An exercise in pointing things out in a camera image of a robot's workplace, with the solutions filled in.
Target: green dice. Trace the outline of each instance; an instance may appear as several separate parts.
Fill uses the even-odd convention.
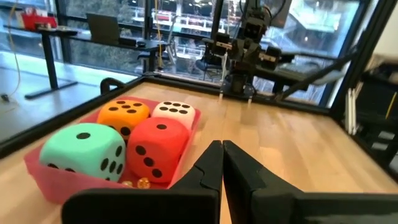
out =
[[[80,123],[61,129],[44,144],[40,163],[117,182],[126,161],[126,144],[113,128]]]

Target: pink plastic tray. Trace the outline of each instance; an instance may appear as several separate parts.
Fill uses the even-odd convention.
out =
[[[120,97],[118,100],[135,100],[146,104],[151,110],[153,110],[159,102],[152,100],[145,100],[135,97]],[[174,172],[172,181],[169,184],[152,184],[152,189],[168,189],[173,186],[176,181],[180,178],[180,169],[182,167],[182,161],[185,160],[185,155],[192,144],[193,137],[197,130],[198,121],[200,119],[200,111],[195,109],[196,115],[193,121],[192,131],[190,139],[187,141],[185,149],[178,166]],[[89,117],[82,119],[81,123],[95,123],[98,117],[99,110],[90,115]],[[74,172],[67,172],[65,170],[54,169],[47,166],[43,166],[39,163],[39,155],[42,149],[39,146],[30,151],[24,158],[28,173],[32,175],[36,181],[37,186],[43,193],[44,197],[52,203],[62,204],[73,194],[92,188],[124,188],[123,184],[110,182],[107,180],[91,177],[85,174],[79,174]],[[128,169],[124,170],[122,177],[119,182],[130,180],[136,187],[138,178],[134,176]]]

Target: red dice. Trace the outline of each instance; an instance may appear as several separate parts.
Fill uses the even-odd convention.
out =
[[[151,182],[170,182],[188,139],[189,131],[179,121],[148,118],[131,132],[127,145],[127,167],[140,178],[147,177]]]

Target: black standing desk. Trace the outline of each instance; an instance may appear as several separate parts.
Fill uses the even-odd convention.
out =
[[[138,47],[138,46],[131,46],[131,45],[121,45],[118,42],[94,41],[91,39],[91,34],[85,33],[86,30],[82,30],[77,35],[66,35],[61,31],[49,31],[49,30],[32,31],[32,30],[26,30],[21,27],[14,27],[14,26],[10,26],[10,27],[5,26],[5,27],[11,28],[11,29],[16,29],[16,30],[35,32],[35,33],[42,35],[42,45],[43,45],[43,50],[44,50],[45,63],[47,65],[47,71],[49,73],[50,88],[46,88],[44,90],[39,90],[34,93],[26,94],[25,98],[28,100],[32,100],[34,98],[38,98],[40,96],[44,96],[44,95],[52,93],[54,91],[58,91],[63,88],[77,84],[77,82],[75,82],[75,81],[70,81],[70,82],[67,82],[67,83],[61,84],[61,85],[58,84],[57,73],[55,71],[55,65],[54,65],[54,56],[52,53],[52,45],[51,45],[51,40],[50,40],[51,36],[59,37],[59,38],[68,38],[68,39],[73,39],[73,40],[80,40],[80,41],[91,42],[91,43],[96,43],[96,44],[103,44],[103,45],[108,45],[108,46],[112,46],[112,47],[120,47],[120,48],[125,48],[125,49],[141,51],[141,52],[150,52],[148,67],[146,67],[146,65],[145,65],[143,72],[144,73],[145,72],[153,72],[155,70],[155,57],[156,57],[156,52],[159,51],[159,41],[139,39],[139,41],[145,42],[146,46]]]

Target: white dice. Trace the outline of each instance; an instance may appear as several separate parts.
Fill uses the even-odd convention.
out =
[[[164,101],[159,103],[152,112],[152,117],[172,118],[181,122],[188,130],[192,129],[195,109],[186,103]]]

